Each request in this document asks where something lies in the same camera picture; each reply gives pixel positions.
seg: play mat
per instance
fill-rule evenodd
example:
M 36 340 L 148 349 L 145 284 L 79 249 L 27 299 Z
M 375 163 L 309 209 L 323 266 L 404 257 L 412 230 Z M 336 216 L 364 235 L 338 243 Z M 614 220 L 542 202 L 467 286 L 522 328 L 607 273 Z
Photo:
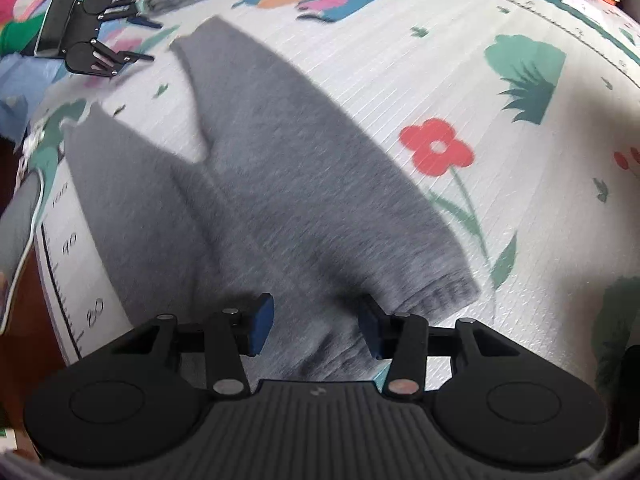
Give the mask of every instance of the play mat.
M 446 220 L 481 296 L 437 322 L 475 317 L 607 393 L 640 306 L 640 27 L 594 0 L 206 0 L 159 17 L 160 31 L 110 30 L 114 50 L 156 60 L 113 80 L 62 74 L 32 121 L 45 132 L 29 161 L 44 177 L 36 250 L 69 362 L 130 323 L 61 126 L 99 102 L 201 160 L 193 94 L 168 46 L 213 15 L 308 77 Z M 448 374 L 434 361 L 428 386 Z

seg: blue fabric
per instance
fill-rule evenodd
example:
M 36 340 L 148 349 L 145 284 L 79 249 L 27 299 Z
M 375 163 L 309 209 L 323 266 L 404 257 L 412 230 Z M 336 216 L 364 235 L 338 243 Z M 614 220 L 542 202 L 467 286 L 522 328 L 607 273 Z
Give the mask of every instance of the blue fabric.
M 50 0 L 46 0 L 34 14 L 44 12 L 49 3 Z M 100 36 L 104 37 L 123 24 L 124 20 L 105 23 L 100 28 Z M 0 136 L 18 145 L 22 141 L 27 122 L 42 101 L 46 89 L 67 73 L 62 61 L 57 59 L 38 59 L 17 54 L 0 59 L 0 102 L 5 102 L 7 98 L 18 98 L 21 102 L 26 102 L 26 106 L 12 107 L 11 111 L 2 107 Z

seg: ruler marking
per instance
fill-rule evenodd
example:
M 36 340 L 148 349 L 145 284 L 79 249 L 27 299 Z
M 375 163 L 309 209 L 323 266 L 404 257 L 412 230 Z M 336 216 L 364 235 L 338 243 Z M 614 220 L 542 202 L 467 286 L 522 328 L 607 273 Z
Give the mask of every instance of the ruler marking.
M 40 230 L 42 232 L 42 240 L 44 241 L 43 248 L 44 248 L 44 256 L 45 256 L 45 259 L 47 261 L 47 269 L 49 270 L 49 275 L 52 277 L 51 283 L 53 284 L 53 291 L 56 294 L 56 299 L 58 300 L 58 305 L 60 306 L 60 310 L 62 311 L 62 317 L 65 320 L 66 330 L 68 331 L 69 337 L 71 338 L 71 344 L 74 346 L 74 350 L 76 351 L 76 354 L 78 354 L 78 359 L 82 359 L 82 355 L 80 354 L 80 349 L 78 348 L 78 344 L 76 343 L 76 340 L 74 339 L 74 336 L 73 336 L 73 334 L 71 332 L 71 327 L 69 326 L 69 320 L 67 319 L 67 316 L 65 315 L 65 309 L 63 307 L 62 301 L 60 300 L 60 293 L 58 291 L 58 286 L 56 285 L 56 280 L 55 280 L 55 277 L 53 275 L 53 270 L 51 268 L 51 257 L 49 256 L 49 248 L 47 247 L 47 245 L 48 245 L 47 239 L 46 239 L 47 235 L 46 235 L 46 231 L 44 229 L 44 224 L 40 225 Z

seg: metal screw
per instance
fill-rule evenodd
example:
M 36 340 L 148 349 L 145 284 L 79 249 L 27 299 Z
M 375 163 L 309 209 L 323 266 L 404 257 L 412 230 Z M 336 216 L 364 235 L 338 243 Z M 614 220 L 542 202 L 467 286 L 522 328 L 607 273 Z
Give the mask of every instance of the metal screw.
M 237 379 L 220 379 L 213 385 L 213 391 L 220 395 L 237 395 L 244 390 L 244 384 Z
M 411 379 L 394 379 L 389 383 L 389 391 L 396 395 L 413 395 L 420 390 L 417 382 Z

